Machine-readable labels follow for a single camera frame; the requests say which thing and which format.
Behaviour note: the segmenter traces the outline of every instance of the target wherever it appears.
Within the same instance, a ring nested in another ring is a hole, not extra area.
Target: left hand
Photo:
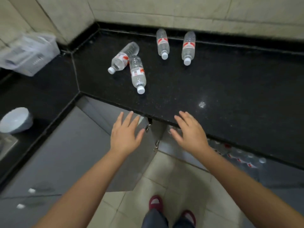
[[[136,116],[131,122],[132,115],[133,111],[128,114],[123,123],[123,112],[118,116],[112,129],[111,151],[128,156],[140,145],[145,129],[140,130],[135,138],[134,133],[140,116]]]

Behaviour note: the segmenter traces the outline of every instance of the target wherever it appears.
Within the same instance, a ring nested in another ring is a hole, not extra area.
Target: sink
[[[18,139],[10,134],[0,134],[0,161],[12,150],[17,142]]]

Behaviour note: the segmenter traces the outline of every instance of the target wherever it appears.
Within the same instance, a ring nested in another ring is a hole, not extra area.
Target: red slipper
[[[154,195],[154,196],[152,196],[152,198],[150,198],[149,210],[151,210],[153,208],[157,209],[161,213],[163,212],[163,209],[164,209],[163,200],[161,199],[161,197],[159,195]]]
[[[190,210],[184,210],[183,213],[181,213],[181,216],[188,219],[194,226],[196,226],[196,219],[192,211]]]

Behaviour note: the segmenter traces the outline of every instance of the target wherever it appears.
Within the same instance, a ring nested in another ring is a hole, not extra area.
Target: red and white bottle label
[[[115,57],[121,60],[125,64],[125,67],[127,66],[129,62],[129,57],[127,56],[127,54],[119,52]]]
[[[132,70],[132,71],[131,71],[131,76],[132,76],[132,77],[137,76],[137,75],[140,75],[140,74],[145,75],[145,71],[143,70],[143,68],[140,68],[140,69],[136,69],[136,70]]]
[[[195,42],[185,42],[185,43],[183,44],[183,49],[186,49],[186,48],[195,49]]]
[[[157,44],[160,45],[160,44],[164,44],[164,43],[168,43],[168,38],[159,38],[158,41],[157,41]]]

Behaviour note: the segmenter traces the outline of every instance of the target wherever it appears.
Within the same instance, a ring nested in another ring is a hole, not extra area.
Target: white plastic basket
[[[47,33],[31,33],[10,45],[0,58],[0,67],[34,76],[60,53],[56,37]]]

